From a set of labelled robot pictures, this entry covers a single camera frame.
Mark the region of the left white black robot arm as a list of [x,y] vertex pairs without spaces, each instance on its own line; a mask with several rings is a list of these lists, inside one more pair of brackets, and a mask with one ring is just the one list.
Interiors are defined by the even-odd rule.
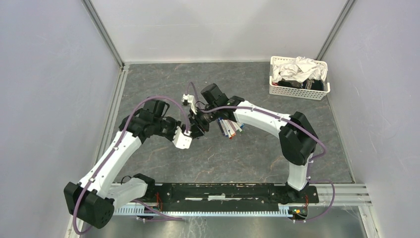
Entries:
[[103,228],[115,210],[141,199],[150,202],[156,195],[154,179],[133,176],[129,181],[113,187],[113,181],[128,159],[151,136],[165,137],[176,148],[191,145],[189,115],[175,100],[152,96],[141,101],[122,122],[113,142],[96,164],[77,183],[64,187],[64,197],[72,215],[72,228],[84,235],[91,228]]

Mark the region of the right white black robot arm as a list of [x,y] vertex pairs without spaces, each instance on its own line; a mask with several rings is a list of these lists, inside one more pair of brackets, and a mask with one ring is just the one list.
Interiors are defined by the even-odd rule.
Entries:
[[320,143],[313,127],[303,113],[276,113],[258,107],[238,96],[228,97],[216,84],[201,91],[204,108],[197,107],[198,95],[185,92],[183,105],[189,105],[191,136],[199,138],[217,119],[251,125],[279,139],[283,157],[289,162],[286,196],[299,202],[306,196],[308,163]]

